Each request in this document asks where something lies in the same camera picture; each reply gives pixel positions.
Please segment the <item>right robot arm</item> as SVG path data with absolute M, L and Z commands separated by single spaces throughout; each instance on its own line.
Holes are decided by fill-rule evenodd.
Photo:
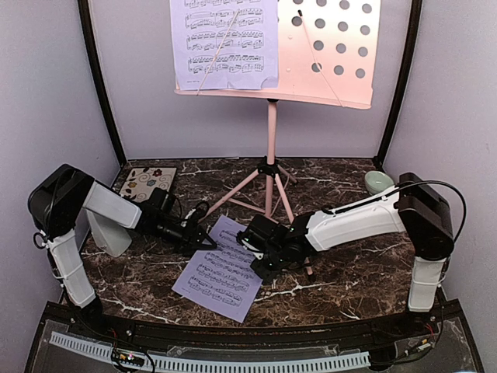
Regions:
M 257 214 L 238 232 L 239 245 L 255 255 L 251 268 L 266 283 L 292 264 L 360 239 L 406 233 L 415 248 L 408 311 L 397 318 L 396 330 L 412 337 L 426 324 L 443 269 L 462 231 L 454 230 L 449 202 L 434 186 L 460 191 L 443 181 L 421 180 L 404 173 L 399 182 L 368 198 L 345 206 L 323 207 L 298 215 L 284 226 Z

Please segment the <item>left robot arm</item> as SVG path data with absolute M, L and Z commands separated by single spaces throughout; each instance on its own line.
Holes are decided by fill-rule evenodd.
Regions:
M 81 214 L 87 216 L 96 245 L 112 257 L 121 256 L 130 247 L 130 232 L 169 242 L 184 256 L 216 249 L 217 243 L 200 224 L 208 204 L 198 203 L 185 217 L 172 214 L 173 204 L 173 197 L 162 188 L 154 188 L 149 197 L 137 201 L 63 164 L 30 194 L 27 206 L 38 230 L 33 237 L 35 245 L 48 251 L 54 276 L 69 301 L 85 309 L 96 303 L 97 294 L 76 237 Z

